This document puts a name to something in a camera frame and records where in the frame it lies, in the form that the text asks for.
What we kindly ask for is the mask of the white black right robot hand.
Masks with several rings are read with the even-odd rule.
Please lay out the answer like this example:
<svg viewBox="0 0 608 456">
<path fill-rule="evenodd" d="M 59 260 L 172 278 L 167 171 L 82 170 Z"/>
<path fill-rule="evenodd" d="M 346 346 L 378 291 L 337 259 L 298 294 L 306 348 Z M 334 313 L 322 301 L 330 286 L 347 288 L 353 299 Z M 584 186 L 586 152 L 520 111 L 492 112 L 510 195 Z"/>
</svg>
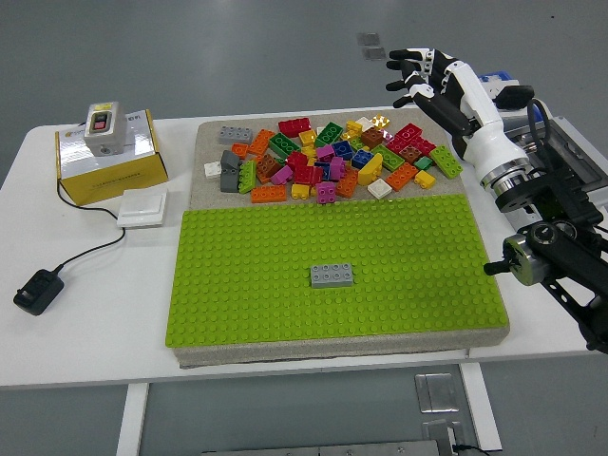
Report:
<svg viewBox="0 0 608 456">
<path fill-rule="evenodd" d="M 393 106 L 413 103 L 441 126 L 483 186 L 529 165 L 505 136 L 499 111 L 469 64 L 438 49 L 406 48 L 389 53 L 387 68 L 400 73 L 387 90 L 404 92 Z"/>
</svg>

